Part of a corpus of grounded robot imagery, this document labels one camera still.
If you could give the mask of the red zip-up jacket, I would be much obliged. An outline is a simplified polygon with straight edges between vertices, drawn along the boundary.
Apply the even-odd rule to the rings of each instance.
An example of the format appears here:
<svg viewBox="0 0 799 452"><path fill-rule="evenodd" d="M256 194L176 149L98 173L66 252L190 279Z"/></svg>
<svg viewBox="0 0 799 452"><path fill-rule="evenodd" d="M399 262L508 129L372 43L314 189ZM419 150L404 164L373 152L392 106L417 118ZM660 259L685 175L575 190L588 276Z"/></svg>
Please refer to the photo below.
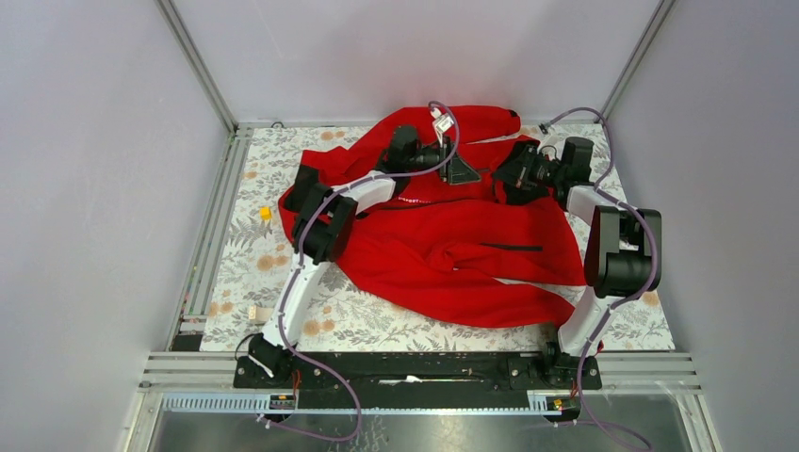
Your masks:
<svg viewBox="0 0 799 452"><path fill-rule="evenodd" d="M547 192L513 199L493 179L529 143L511 109L453 108L459 155L481 172L451 186L414 177L355 220L337 264L361 290L436 320L480 328L563 324L572 304L552 284L582 286L575 235Z"/></svg>

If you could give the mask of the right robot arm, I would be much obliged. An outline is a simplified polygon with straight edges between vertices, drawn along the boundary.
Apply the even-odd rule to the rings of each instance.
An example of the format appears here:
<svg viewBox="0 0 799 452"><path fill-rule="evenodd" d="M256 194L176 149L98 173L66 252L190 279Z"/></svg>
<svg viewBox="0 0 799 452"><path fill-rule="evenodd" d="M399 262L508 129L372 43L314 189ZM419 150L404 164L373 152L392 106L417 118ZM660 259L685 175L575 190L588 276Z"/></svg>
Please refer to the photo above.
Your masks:
<svg viewBox="0 0 799 452"><path fill-rule="evenodd" d="M600 387L595 355L611 321L660 283L660 212L632 207L591 181L593 150L591 140L569 137L561 156L550 158L536 141L519 141L493 174L509 202L549 195L590 228L585 292L556 341L546 343L528 369L508 364L512 384L573 389L587 380Z"/></svg>

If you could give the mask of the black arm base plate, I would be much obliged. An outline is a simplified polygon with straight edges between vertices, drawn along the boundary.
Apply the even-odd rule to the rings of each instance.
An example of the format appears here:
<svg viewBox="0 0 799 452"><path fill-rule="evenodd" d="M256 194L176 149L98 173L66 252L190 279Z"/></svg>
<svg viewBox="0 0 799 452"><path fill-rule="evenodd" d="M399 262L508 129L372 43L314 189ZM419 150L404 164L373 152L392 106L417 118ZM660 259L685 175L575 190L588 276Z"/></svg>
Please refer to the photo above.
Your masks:
<svg viewBox="0 0 799 452"><path fill-rule="evenodd" d="M286 391L301 410L524 409L528 394L567 397L577 389L599 390L595 358L550 352L313 352L321 363L294 361L295 375L282 383L259 377L253 365L236 360L237 389Z"/></svg>

